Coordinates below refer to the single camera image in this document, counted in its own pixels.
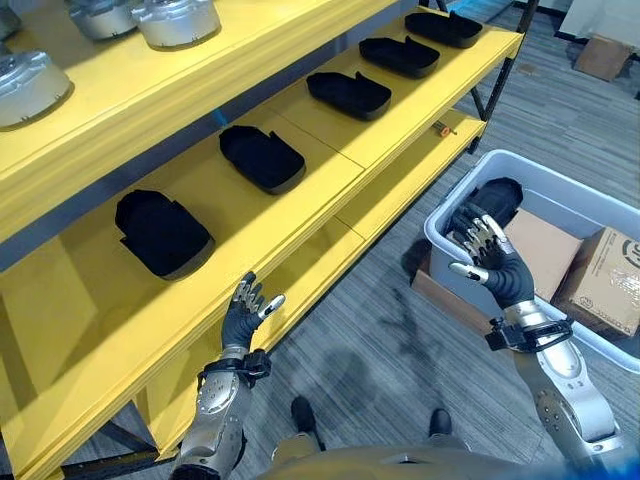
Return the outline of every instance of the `black foam insert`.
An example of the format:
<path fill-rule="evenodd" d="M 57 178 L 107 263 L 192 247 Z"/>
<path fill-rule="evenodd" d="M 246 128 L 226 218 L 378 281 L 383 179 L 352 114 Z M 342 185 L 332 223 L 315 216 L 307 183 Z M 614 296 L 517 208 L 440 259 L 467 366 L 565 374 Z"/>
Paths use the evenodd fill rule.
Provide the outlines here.
<path fill-rule="evenodd" d="M 220 134 L 220 150 L 240 173 L 271 194 L 293 188 L 305 171 L 302 155 L 275 132 L 265 135 L 256 127 L 226 129 Z"/>
<path fill-rule="evenodd" d="M 440 58 L 440 52 L 409 36 L 404 43 L 391 38 L 368 38 L 360 42 L 360 54 L 376 65 L 412 78 L 431 73 Z"/>
<path fill-rule="evenodd" d="M 389 108 L 391 90 L 360 72 L 355 78 L 342 73 L 314 73 L 307 77 L 309 92 L 318 100 L 360 120 L 374 120 Z"/>
<path fill-rule="evenodd" d="M 159 277 L 183 267 L 213 240 L 182 205 L 150 190 L 125 195 L 115 222 L 126 235 L 122 244 Z"/>
<path fill-rule="evenodd" d="M 404 18 L 410 32 L 450 47 L 472 47 L 480 37 L 482 24 L 451 12 L 448 17 L 437 13 L 412 13 Z"/>

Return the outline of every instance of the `gray carpet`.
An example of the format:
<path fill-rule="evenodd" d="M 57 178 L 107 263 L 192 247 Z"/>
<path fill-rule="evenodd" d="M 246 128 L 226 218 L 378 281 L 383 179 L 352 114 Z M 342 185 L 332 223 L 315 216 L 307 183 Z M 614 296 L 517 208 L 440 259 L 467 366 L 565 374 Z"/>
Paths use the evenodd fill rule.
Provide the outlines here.
<path fill-rule="evenodd" d="M 486 21 L 500 6 L 474 2 L 460 13 Z M 492 23 L 513 29 L 520 13 L 508 8 Z M 445 406 L 456 433 L 475 451 L 522 463 L 561 459 L 510 355 L 490 352 L 484 340 L 412 291 L 401 265 L 447 190 L 495 148 L 640 205 L 640 103 L 633 99 L 640 63 L 630 62 L 612 83 L 575 72 L 582 47 L 554 38 L 558 23 L 536 15 L 475 155 L 459 158 L 276 347 L 272 376 L 254 389 L 245 424 L 249 444 L 234 479 L 268 468 L 278 441 L 294 433 L 289 403 L 298 394 L 312 400 L 329 448 L 423 442 L 431 411 Z M 496 74 L 480 86 L 485 98 Z M 472 105 L 466 98 L 458 107 L 473 112 Z M 582 351 L 593 382 L 637 442 L 640 376 Z M 132 409 L 118 420 L 139 429 Z M 70 461 L 116 450 L 97 434 Z M 162 465 L 125 477 L 165 479 L 169 471 Z"/>

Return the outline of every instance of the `black glove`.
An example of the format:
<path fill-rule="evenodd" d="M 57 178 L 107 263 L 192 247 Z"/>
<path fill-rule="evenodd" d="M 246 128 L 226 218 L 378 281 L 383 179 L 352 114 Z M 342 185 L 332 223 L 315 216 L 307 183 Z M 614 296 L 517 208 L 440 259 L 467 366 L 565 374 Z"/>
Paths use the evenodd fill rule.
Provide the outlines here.
<path fill-rule="evenodd" d="M 454 238 L 469 252 L 475 264 L 454 262 L 449 265 L 452 271 L 487 287 L 502 309 L 534 299 L 529 268 L 490 215 L 466 203 L 454 213 L 451 226 Z"/>
<path fill-rule="evenodd" d="M 277 295 L 265 308 L 262 308 L 264 296 L 258 296 L 262 284 L 253 286 L 255 279 L 255 273 L 247 273 L 231 297 L 229 309 L 222 323 L 223 349 L 243 347 L 248 350 L 253 332 L 284 303 L 284 295 Z"/>

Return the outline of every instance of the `black shoe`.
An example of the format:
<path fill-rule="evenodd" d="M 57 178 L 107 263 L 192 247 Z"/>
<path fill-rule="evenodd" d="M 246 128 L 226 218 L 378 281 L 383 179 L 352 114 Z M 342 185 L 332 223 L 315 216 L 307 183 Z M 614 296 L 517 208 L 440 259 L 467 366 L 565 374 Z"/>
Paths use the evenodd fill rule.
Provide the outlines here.
<path fill-rule="evenodd" d="M 451 426 L 451 416 L 444 408 L 437 408 L 431 414 L 431 422 L 429 423 L 429 436 L 436 433 L 443 435 L 451 435 L 453 427 Z"/>
<path fill-rule="evenodd" d="M 309 400 L 303 396 L 296 397 L 291 402 L 291 416 L 298 432 L 310 433 L 315 430 L 316 417 L 313 414 L 313 408 Z"/>

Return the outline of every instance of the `black metal frame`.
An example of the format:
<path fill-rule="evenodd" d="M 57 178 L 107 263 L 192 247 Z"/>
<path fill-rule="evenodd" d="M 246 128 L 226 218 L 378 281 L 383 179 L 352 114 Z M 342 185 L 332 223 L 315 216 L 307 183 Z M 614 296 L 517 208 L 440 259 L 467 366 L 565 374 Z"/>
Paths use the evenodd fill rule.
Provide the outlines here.
<path fill-rule="evenodd" d="M 522 13 L 522 17 L 520 18 L 518 28 L 516 29 L 518 33 L 523 33 L 526 35 L 527 30 L 529 29 L 529 25 L 531 25 L 533 14 L 535 13 L 538 6 L 538 1 L 539 0 L 528 0 L 527 5 Z M 420 0 L 419 3 L 423 6 L 429 6 L 429 0 Z M 445 0 L 436 0 L 436 3 L 440 10 L 442 10 L 443 12 L 448 12 Z M 477 88 L 473 87 L 471 89 L 471 95 L 473 96 L 473 101 L 476 105 L 478 115 L 481 120 L 485 122 L 489 122 L 489 120 L 491 120 L 491 116 L 493 115 L 493 111 L 496 107 L 496 104 L 498 103 L 498 99 L 502 94 L 502 90 L 504 89 L 504 85 L 507 81 L 507 78 L 509 77 L 509 73 L 511 72 L 513 63 L 514 59 L 512 58 L 505 59 L 504 63 L 502 64 L 500 74 L 498 75 L 498 79 L 493 86 L 489 101 L 486 105 L 482 102 L 482 98 Z M 473 139 L 467 149 L 469 153 L 473 153 L 475 151 L 478 143 L 480 142 L 480 139 L 481 137 L 476 137 Z M 111 420 L 109 420 L 102 426 L 100 432 L 132 450 L 132 453 L 92 460 L 89 462 L 64 465 L 61 467 L 61 469 L 66 479 L 102 480 L 106 478 L 117 477 L 127 473 L 137 472 L 146 468 L 153 467 L 154 465 L 173 461 L 172 458 L 156 461 L 159 453 L 154 446 L 150 445 L 137 435 L 134 435 L 133 433 L 125 430 L 119 425 L 116 425 Z M 0 480 L 14 480 L 14 477 L 13 475 L 0 475 Z"/>
<path fill-rule="evenodd" d="M 524 37 L 526 37 L 527 32 L 529 30 L 529 26 L 531 25 L 531 21 L 533 20 L 533 14 L 536 12 L 538 8 L 539 0 L 528 0 L 526 2 L 526 6 L 524 6 L 522 11 L 522 16 L 520 17 L 520 22 L 518 22 L 518 27 L 516 28 L 516 32 L 522 33 Z M 420 0 L 420 5 L 429 6 L 430 0 Z M 438 8 L 443 12 L 448 12 L 447 5 L 445 0 L 436 0 Z M 516 2 L 510 2 L 506 7 L 513 6 Z M 493 90 L 491 91 L 491 96 L 489 97 L 489 101 L 486 105 L 482 101 L 482 97 L 480 96 L 480 92 L 476 87 L 471 89 L 471 96 L 473 97 L 473 102 L 476 105 L 476 109 L 478 110 L 478 116 L 480 120 L 489 123 L 491 120 L 491 116 L 493 115 L 493 111 L 496 108 L 496 104 L 500 99 L 500 95 L 502 94 L 502 90 L 504 90 L 504 86 L 509 78 L 509 74 L 511 73 L 511 69 L 513 68 L 513 64 L 515 62 L 515 58 L 518 56 L 518 52 L 513 56 L 513 58 L 505 58 L 502 63 L 502 68 L 500 69 L 500 73 L 498 74 L 498 78 L 496 82 L 493 84 Z M 478 144 L 482 137 L 476 137 L 472 140 L 471 144 L 467 148 L 469 153 L 474 153 L 476 148 L 478 148 Z"/>
<path fill-rule="evenodd" d="M 173 461 L 173 458 L 158 461 L 157 458 L 160 454 L 156 447 L 111 420 L 105 423 L 99 432 L 127 447 L 132 452 L 87 462 L 62 465 L 60 469 L 65 479 L 103 480 Z M 13 475 L 0 475 L 0 480 L 15 480 L 15 478 Z"/>

